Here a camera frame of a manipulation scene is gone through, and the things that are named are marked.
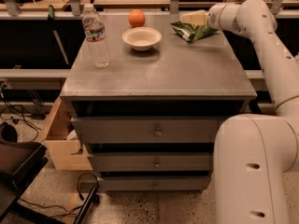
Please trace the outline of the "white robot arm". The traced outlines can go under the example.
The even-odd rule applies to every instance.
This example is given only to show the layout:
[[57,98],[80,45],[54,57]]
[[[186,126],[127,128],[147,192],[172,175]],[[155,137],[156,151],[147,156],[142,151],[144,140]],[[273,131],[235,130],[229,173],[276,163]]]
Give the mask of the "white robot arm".
[[283,174],[298,170],[299,63],[276,35],[263,0],[218,3],[208,11],[208,25],[251,41],[276,111],[237,115],[218,129],[216,224],[290,224]]

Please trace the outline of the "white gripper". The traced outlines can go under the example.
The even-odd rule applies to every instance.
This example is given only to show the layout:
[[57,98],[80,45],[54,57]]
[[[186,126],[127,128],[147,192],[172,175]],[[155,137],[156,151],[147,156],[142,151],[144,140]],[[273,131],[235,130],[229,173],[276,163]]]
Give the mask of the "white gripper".
[[[239,32],[236,15],[240,5],[234,3],[218,3],[208,11],[208,25],[216,30]],[[194,25],[205,25],[207,23],[207,13],[198,10],[182,14],[179,17],[182,23]]]

